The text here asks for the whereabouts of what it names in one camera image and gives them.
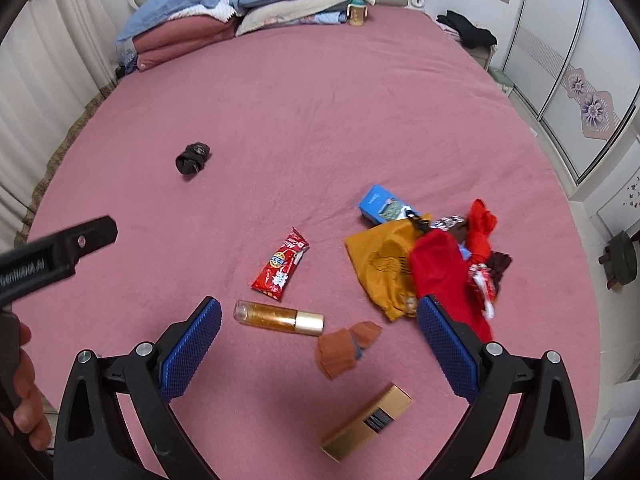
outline pink blanket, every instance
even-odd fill
[[[83,259],[73,279],[15,305],[54,404],[78,351],[129,352],[210,294],[223,306],[222,330],[172,407],[220,478],[417,479],[466,402],[415,321],[385,322],[351,268],[344,238],[364,229],[357,205],[377,183],[434,218],[485,200],[498,217],[491,242],[514,259],[495,338],[514,354],[559,351],[583,431],[591,429],[598,316],[551,166],[494,82],[427,16],[389,7],[371,15],[362,28],[278,28],[205,47],[128,76],[102,105],[53,179],[31,237],[110,214],[118,240]],[[187,182],[174,160],[196,141],[212,157]],[[248,283],[291,226],[311,247],[282,305],[325,314],[328,331],[364,320],[384,327],[358,367],[332,382],[316,369],[315,338],[232,318],[239,298],[269,301]],[[414,404],[333,462],[321,437],[390,381]],[[139,425],[129,427],[157,470]],[[503,420],[481,468],[507,430]]]

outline human hand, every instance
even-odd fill
[[[31,330],[20,323],[20,346],[31,340]],[[36,371],[33,362],[22,348],[20,348],[20,364],[14,376],[15,393],[22,399],[20,406],[14,411],[14,424],[24,434],[29,435],[29,442],[33,449],[43,451],[51,442],[51,428],[44,416],[40,392],[35,385]],[[10,432],[12,424],[0,415]]]

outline transparent bottle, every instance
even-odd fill
[[[307,335],[321,335],[324,329],[324,316],[311,312],[302,312],[292,308],[255,303],[253,301],[236,301],[234,317],[245,325],[269,328],[281,332]]]

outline yellow pouch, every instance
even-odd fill
[[[431,215],[421,218],[431,221]],[[417,299],[409,251],[421,235],[404,219],[380,224],[344,241],[360,284],[391,321],[404,315],[415,317]]]

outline gold box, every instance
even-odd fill
[[[392,384],[371,401],[357,417],[332,431],[322,441],[322,449],[335,461],[340,462],[384,430],[402,415],[412,402],[414,401],[411,397]]]

